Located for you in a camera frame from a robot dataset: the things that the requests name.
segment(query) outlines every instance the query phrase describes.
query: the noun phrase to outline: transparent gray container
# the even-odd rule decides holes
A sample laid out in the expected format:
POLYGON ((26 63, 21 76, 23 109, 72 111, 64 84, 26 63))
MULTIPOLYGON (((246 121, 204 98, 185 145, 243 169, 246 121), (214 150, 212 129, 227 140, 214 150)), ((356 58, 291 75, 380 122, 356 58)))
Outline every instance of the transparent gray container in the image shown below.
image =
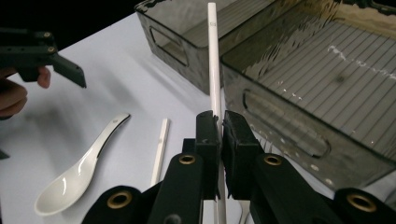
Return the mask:
POLYGON ((395 170, 396 19, 305 0, 221 57, 226 106, 330 189, 395 170))
POLYGON ((134 9, 151 51, 209 94, 207 3, 216 3, 221 56, 299 1, 149 0, 134 9))

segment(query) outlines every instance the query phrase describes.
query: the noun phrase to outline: human hand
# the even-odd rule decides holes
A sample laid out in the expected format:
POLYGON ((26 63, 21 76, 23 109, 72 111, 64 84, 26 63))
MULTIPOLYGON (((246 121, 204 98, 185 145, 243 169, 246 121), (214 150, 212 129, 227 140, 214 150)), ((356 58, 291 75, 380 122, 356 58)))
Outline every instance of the human hand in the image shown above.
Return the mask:
MULTIPOLYGON (((50 70, 45 66, 39 66, 37 69, 37 84, 47 89, 50 86, 50 70)), ((18 114, 27 102, 27 90, 7 79, 15 73, 17 71, 13 67, 0 69, 0 119, 18 114)))

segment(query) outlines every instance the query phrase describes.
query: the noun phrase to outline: dark background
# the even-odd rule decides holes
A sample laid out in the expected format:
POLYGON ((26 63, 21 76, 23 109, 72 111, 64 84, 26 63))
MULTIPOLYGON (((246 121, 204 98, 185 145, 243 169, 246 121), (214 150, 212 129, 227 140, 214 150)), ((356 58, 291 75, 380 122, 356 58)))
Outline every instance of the dark background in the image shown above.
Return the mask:
POLYGON ((140 2, 2 0, 0 27, 52 32, 58 49, 64 49, 133 14, 140 2))

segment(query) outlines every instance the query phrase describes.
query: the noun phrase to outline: spoon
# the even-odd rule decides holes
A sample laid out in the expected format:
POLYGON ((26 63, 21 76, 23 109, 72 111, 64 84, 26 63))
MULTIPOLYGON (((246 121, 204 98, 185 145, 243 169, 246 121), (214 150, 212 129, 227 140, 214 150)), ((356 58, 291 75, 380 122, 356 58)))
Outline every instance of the spoon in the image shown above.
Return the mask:
POLYGON ((129 117, 130 114, 122 113, 111 120, 84 156, 43 190, 35 201, 35 212, 38 215, 54 215, 81 197, 90 185, 96 162, 106 141, 129 117))

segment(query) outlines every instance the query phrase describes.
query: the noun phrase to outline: white tabletop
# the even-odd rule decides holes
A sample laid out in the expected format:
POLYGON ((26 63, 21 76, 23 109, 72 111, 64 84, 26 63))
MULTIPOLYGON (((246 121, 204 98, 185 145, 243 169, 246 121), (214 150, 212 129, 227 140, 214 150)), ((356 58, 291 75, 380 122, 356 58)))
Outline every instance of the white tabletop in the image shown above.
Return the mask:
MULTIPOLYGON (((20 114, 0 122, 0 148, 10 156, 0 161, 4 224, 80 223, 108 189, 126 185, 145 191, 163 119, 169 118, 171 124, 161 179, 169 161, 181 152, 183 139, 195 137, 196 115, 210 110, 208 95, 151 53, 136 14, 60 54, 82 67, 87 89, 53 71, 48 90, 12 77, 29 94, 20 114), (34 204, 40 192, 77 162, 121 112, 132 117, 107 142, 84 195, 59 214, 37 215, 34 204)), ((332 196, 315 179, 310 183, 332 196)), ((213 222, 212 206, 205 202, 204 223, 213 222)), ((237 223, 239 212, 238 203, 227 200, 228 223, 237 223)))

